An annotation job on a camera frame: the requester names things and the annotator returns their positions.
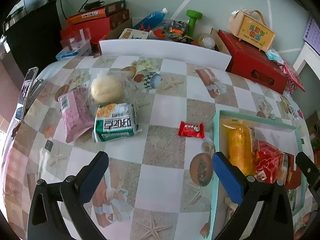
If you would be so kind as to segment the orange flat box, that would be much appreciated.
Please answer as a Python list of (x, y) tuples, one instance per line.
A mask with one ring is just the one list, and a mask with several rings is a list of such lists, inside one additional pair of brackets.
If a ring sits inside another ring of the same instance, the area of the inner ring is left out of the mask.
[(121, 12), (126, 9), (125, 0), (109, 3), (105, 6), (94, 8), (85, 12), (78, 13), (74, 16), (67, 18), (66, 23), (68, 26), (79, 24), (82, 22), (106, 18)]

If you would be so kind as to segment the red box at back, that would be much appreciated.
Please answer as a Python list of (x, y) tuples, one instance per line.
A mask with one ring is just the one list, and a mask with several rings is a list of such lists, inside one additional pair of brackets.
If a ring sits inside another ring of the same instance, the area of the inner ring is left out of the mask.
[(67, 26), (61, 30), (61, 38), (69, 38), (73, 33), (79, 31), (80, 29), (89, 29), (91, 42), (93, 44), (97, 44), (97, 42), (104, 35), (109, 34), (112, 30), (116, 29), (116, 27), (129, 20), (129, 18), (129, 10), (125, 9), (106, 18), (90, 20), (79, 24)]

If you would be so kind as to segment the red candy packet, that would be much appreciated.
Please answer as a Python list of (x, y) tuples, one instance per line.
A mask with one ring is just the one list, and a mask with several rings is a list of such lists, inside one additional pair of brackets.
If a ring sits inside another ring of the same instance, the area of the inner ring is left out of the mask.
[(180, 137), (193, 137), (204, 139), (204, 124), (190, 124), (186, 122), (181, 122), (178, 130), (178, 135)]

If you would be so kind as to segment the smartphone on stand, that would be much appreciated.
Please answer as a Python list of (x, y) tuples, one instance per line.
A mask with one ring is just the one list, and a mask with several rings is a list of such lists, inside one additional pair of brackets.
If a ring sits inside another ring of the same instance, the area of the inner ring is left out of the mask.
[(26, 109), (26, 104), (28, 101), (28, 96), (30, 94), (30, 90), (32, 89), (35, 77), (38, 72), (38, 68), (30, 68), (27, 71), (27, 74), (24, 78), (22, 88), (20, 90), (20, 94), (18, 97), (18, 102), (17, 102), (17, 107), (16, 107), (16, 112), (15, 112), (15, 119), (17, 121), (22, 121), (24, 114), (25, 114), (25, 109)]

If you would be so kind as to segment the beige carry box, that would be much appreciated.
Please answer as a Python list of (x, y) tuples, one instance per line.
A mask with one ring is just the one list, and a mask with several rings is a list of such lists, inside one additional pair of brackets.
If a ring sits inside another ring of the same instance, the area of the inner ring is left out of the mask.
[(259, 10), (236, 10), (229, 19), (229, 31), (240, 41), (246, 41), (264, 52), (272, 47), (276, 34)]

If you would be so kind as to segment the small clear bottle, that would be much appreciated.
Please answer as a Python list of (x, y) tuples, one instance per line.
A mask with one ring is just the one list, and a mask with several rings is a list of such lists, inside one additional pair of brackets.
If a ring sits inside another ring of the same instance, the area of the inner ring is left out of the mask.
[(215, 49), (215, 41), (209, 34), (200, 34), (198, 38), (198, 42), (200, 46), (202, 46), (203, 48), (207, 48), (211, 50)]

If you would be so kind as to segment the green white snack packet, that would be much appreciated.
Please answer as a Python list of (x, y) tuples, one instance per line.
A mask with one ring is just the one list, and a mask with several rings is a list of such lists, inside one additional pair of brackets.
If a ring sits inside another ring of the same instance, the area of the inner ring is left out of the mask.
[(97, 108), (93, 130), (96, 142), (132, 137), (137, 132), (136, 113), (132, 104), (111, 103)]

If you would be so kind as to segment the blue water bottle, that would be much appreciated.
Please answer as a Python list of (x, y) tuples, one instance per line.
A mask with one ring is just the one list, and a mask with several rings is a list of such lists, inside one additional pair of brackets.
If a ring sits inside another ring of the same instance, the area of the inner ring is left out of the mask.
[(155, 11), (143, 18), (132, 28), (141, 31), (150, 31), (162, 23), (166, 14), (168, 13), (167, 8), (163, 8), (161, 11)]

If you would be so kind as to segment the green dumbbell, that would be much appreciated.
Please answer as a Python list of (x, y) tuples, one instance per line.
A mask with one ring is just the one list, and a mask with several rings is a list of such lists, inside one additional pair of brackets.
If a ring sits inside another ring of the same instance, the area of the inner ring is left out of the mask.
[(193, 37), (196, 21), (200, 20), (203, 14), (201, 12), (189, 9), (186, 11), (186, 15), (189, 17), (188, 36)]

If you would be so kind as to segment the orange yellow cake packet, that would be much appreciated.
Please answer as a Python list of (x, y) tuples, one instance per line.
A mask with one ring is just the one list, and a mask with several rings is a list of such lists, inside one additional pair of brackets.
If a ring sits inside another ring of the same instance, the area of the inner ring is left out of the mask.
[(245, 176), (255, 176), (255, 128), (248, 121), (236, 119), (222, 119), (221, 124), (227, 137), (229, 162)]

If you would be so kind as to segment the large red gift box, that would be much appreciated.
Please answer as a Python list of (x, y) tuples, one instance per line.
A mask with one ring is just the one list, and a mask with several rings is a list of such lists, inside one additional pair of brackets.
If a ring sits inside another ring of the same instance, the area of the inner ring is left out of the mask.
[(278, 65), (269, 60), (263, 51), (245, 41), (240, 41), (231, 33), (219, 30), (217, 34), (232, 57), (226, 68), (227, 72), (249, 79), (280, 94), (286, 89), (294, 90), (296, 87), (305, 91), (299, 77), (288, 63)]

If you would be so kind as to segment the pink snack bag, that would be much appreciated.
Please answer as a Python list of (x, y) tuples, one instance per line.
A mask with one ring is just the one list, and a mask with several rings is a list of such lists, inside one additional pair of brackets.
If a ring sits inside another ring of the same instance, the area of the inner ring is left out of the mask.
[(66, 142), (71, 143), (94, 126), (87, 105), (87, 88), (79, 87), (59, 97)]

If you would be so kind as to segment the round bun in wrapper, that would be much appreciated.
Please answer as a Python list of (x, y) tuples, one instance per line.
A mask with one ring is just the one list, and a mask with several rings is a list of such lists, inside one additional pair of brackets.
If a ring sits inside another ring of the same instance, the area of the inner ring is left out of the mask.
[(91, 84), (91, 96), (97, 103), (119, 102), (124, 96), (124, 87), (116, 77), (97, 77)]

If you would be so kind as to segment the white foam board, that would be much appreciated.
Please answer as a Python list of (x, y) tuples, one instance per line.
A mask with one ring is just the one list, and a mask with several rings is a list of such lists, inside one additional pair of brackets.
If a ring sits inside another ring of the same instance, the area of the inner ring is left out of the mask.
[(103, 55), (142, 56), (184, 61), (225, 71), (231, 55), (189, 44), (161, 40), (100, 40)]

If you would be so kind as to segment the red snack bag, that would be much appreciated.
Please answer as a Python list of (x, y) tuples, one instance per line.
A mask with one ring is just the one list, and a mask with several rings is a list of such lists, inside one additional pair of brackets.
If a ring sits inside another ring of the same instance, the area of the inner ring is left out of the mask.
[(273, 184), (281, 180), (286, 184), (288, 156), (268, 142), (255, 140), (255, 178), (263, 183)]

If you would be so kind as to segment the toy pile in box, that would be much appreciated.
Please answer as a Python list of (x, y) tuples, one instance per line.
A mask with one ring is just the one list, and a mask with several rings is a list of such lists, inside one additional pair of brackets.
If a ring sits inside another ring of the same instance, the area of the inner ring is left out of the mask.
[(167, 27), (161, 26), (152, 31), (152, 35), (160, 40), (192, 44), (194, 39), (188, 36), (188, 24), (173, 20)]

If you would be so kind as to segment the white card box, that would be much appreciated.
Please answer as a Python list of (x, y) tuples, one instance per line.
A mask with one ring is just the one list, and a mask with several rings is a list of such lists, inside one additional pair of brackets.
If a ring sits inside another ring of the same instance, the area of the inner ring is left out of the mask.
[(119, 39), (139, 39), (139, 40), (146, 40), (149, 36), (148, 31), (141, 31), (131, 28), (126, 28), (123, 30), (121, 35), (119, 36)]

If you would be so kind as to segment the black cabinet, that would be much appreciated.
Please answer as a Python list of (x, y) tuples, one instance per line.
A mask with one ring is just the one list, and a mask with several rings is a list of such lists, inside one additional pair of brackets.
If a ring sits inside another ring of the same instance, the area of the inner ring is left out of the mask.
[(21, 72), (56, 61), (60, 31), (56, 0), (1, 0), (1, 35)]

